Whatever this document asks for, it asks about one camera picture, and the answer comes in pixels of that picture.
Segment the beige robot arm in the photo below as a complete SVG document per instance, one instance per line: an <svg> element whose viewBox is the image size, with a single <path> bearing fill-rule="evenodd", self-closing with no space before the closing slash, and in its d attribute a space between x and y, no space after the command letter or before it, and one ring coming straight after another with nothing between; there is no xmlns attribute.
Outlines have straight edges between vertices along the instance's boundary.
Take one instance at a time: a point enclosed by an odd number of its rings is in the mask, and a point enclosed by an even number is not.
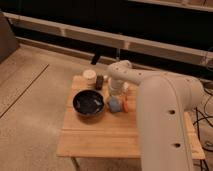
<svg viewBox="0 0 213 171"><path fill-rule="evenodd" d="M142 171L194 171L184 112L204 95L195 77L165 71L138 70L127 61L108 66L110 90L121 81L138 86L136 120Z"/></svg>

